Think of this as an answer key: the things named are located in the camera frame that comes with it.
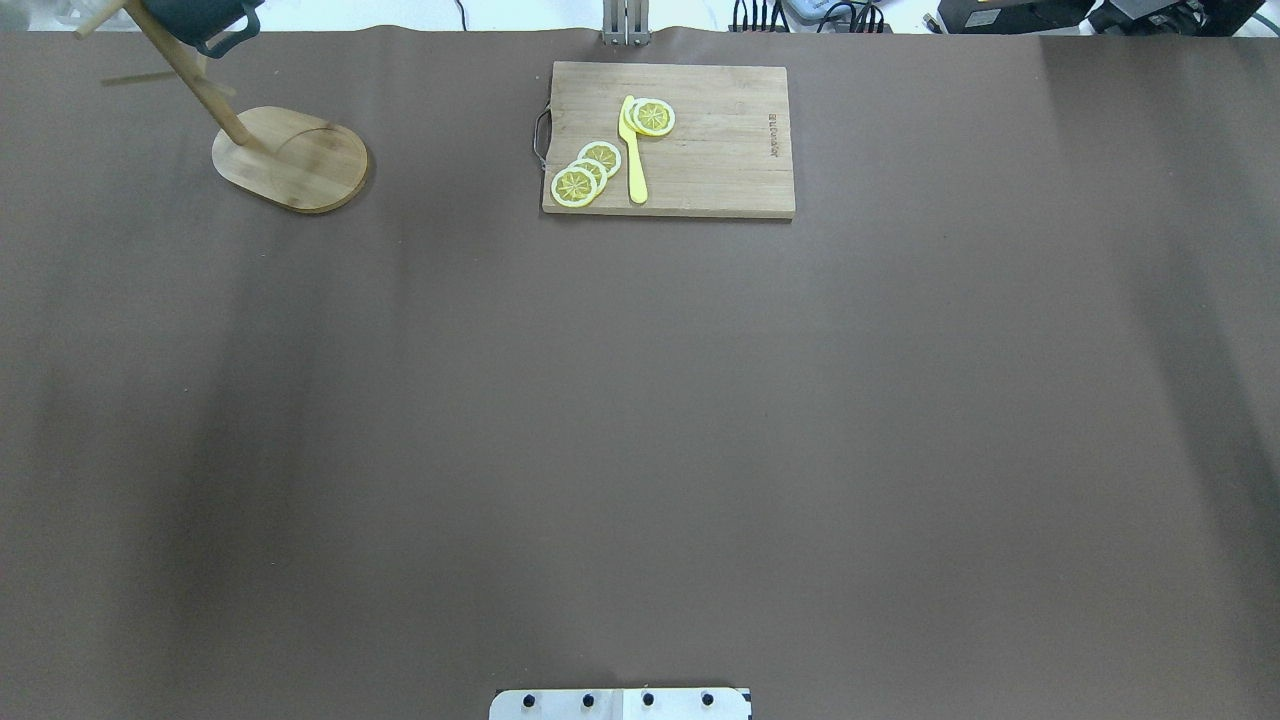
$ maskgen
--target wooden base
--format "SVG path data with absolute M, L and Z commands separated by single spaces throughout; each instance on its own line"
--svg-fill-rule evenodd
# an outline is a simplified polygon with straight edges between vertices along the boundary
M 298 213 L 328 213 L 365 186 L 369 151 L 360 136 L 284 108 L 239 114 L 253 140 L 214 138 L 214 168 L 233 184 Z

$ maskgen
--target white floor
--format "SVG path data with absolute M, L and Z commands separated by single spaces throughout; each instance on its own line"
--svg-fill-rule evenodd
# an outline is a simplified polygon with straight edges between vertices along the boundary
M 24 8 L 31 29 L 67 31 L 79 17 L 76 6 L 95 8 L 102 0 L 0 0 L 0 5 Z M 600 0 L 462 0 L 467 26 L 472 31 L 526 31 L 563 27 L 599 28 Z M 732 22 L 732 0 L 650 0 L 652 29 L 684 26 L 724 29 Z M 937 0 L 882 0 L 879 4 L 893 32 L 928 32 L 922 22 L 925 13 L 937 14 Z M 1280 22 L 1280 0 L 1270 0 L 1262 14 Z M 259 10 L 268 31 L 344 31 L 380 24 L 413 29 L 461 29 L 454 0 L 268 0 Z M 127 19 L 111 23 L 114 29 L 129 29 Z M 1083 28 L 1059 33 L 1089 33 Z M 792 29 L 813 31 L 792 23 Z M 1239 36 L 1274 37 L 1261 23 L 1245 23 Z

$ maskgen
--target white metal bracket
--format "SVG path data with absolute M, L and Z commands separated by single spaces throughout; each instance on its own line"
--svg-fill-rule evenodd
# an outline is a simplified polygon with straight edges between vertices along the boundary
M 604 0 L 605 45 L 649 45 L 649 0 Z
M 489 720 L 751 720 L 745 688 L 503 691 Z

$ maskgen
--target mug handle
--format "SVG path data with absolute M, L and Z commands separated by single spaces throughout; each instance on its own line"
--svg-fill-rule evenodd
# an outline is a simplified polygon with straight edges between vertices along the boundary
M 212 47 L 210 47 L 207 42 L 201 42 L 196 46 L 197 53 L 216 60 L 225 55 L 228 50 L 256 36 L 259 31 L 262 29 L 262 23 L 257 22 L 257 10 L 255 9 L 256 4 L 251 0 L 244 0 L 241 6 L 244 8 L 244 17 L 248 19 L 248 24 L 244 26 L 244 29 L 221 38 Z

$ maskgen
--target knife handle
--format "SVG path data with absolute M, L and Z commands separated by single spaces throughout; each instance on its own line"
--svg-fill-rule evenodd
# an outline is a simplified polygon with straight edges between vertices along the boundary
M 649 184 L 644 182 L 644 167 L 640 165 L 640 142 L 637 140 L 627 143 L 627 190 L 631 192 L 631 201 L 644 205 L 649 201 Z

